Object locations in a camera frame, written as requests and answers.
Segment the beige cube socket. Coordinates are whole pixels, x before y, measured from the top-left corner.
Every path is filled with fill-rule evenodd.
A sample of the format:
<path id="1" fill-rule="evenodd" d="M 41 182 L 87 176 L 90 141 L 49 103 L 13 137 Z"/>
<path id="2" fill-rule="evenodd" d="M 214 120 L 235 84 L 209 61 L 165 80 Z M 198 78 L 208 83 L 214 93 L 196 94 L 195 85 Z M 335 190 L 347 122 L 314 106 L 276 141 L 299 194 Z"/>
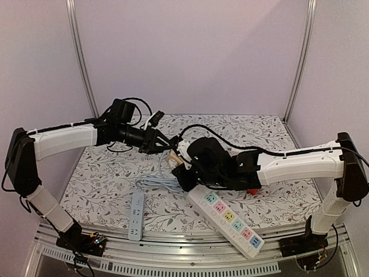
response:
<path id="1" fill-rule="evenodd" d="M 180 158 L 174 150 L 170 150 L 169 154 L 166 156 L 165 161 L 169 165 L 170 169 L 175 169 L 184 163 L 183 159 Z"/>

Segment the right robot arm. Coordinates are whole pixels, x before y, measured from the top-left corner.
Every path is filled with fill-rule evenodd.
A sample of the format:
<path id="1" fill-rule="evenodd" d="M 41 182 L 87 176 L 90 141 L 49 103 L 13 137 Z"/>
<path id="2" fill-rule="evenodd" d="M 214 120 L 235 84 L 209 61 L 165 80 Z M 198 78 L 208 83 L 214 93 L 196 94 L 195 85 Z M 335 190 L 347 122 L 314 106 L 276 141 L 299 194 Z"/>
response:
<path id="1" fill-rule="evenodd" d="M 339 133 L 326 144 L 294 151 L 240 147 L 235 156 L 223 148 L 225 143 L 216 133 L 192 143 L 176 137 L 174 152 L 182 163 L 172 173 L 188 200 L 248 259 L 260 252 L 264 241 L 226 205 L 217 190 L 241 191 L 283 181 L 331 178 L 331 188 L 318 210 L 306 220 L 304 233 L 280 240 L 284 257 L 327 247 L 328 231 L 347 206 L 368 195 L 368 163 L 358 154 L 348 133 Z"/>

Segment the red cube socket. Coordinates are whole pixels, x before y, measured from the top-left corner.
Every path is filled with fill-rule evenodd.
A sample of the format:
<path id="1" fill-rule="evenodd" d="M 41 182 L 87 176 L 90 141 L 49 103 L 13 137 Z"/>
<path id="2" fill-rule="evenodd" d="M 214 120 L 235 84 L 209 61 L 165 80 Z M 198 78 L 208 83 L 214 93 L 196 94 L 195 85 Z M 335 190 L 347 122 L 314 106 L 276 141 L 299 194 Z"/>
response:
<path id="1" fill-rule="evenodd" d="M 259 189 L 248 189 L 247 193 L 250 195 L 255 195 L 259 192 Z"/>

